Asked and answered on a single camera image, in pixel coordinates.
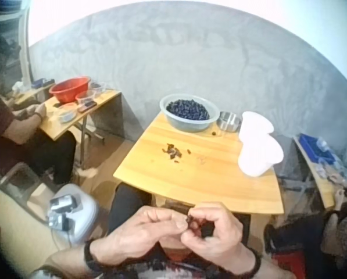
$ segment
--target blue tray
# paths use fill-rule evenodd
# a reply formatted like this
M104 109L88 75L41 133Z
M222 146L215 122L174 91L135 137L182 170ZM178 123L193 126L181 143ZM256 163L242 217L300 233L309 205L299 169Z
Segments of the blue tray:
M305 134L300 134L299 137L299 142L310 161L313 163L318 163L319 158L322 158L328 164L333 164L335 162L335 158L333 157L332 153L330 151L323 152L320 150L317 146L317 141L317 138Z

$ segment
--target stool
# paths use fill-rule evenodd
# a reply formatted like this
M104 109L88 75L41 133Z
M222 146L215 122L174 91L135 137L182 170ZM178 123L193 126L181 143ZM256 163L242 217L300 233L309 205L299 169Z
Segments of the stool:
M63 186L53 198L64 195L72 195L77 203L77 207L70 213L65 213L69 219L69 231L56 231L56 234L64 242L71 245L84 243L89 239L94 231L98 218L99 206L95 199L81 190L75 184Z

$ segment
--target white object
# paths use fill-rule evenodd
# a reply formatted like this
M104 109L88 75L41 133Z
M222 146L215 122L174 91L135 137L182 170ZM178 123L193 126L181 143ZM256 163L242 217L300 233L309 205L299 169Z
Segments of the white object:
M74 196L77 207L72 212L66 213L66 217L70 219L69 234L67 235L65 231L55 232L65 243L68 241L72 245L84 243L97 225L98 204L93 197L86 194L75 184L63 186L53 198L64 195Z
M256 112L243 112L243 121L239 131L241 142L257 138L259 135L270 134L274 131L273 124Z
M248 176L258 177L274 164L282 162L283 157L282 147L272 136L260 135L244 142L238 165Z

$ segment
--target red bowl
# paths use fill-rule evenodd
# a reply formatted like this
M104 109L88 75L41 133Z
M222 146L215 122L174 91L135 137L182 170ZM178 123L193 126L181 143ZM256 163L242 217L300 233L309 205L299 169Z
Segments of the red bowl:
M53 85L49 89L51 93L60 103L75 102L75 96L81 92L88 90L89 77L75 77L62 83Z

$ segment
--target knee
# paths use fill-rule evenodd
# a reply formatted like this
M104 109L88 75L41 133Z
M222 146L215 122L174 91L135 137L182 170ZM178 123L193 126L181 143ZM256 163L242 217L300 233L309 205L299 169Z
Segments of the knee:
M138 200L142 202L142 205L150 205L152 195L140 189L137 189L124 182L120 183L115 190L115 198L121 200Z
M67 131L65 132L59 139L59 144L61 144L61 146L69 148L69 149L75 149L76 147L76 139L75 136L73 135L73 133Z

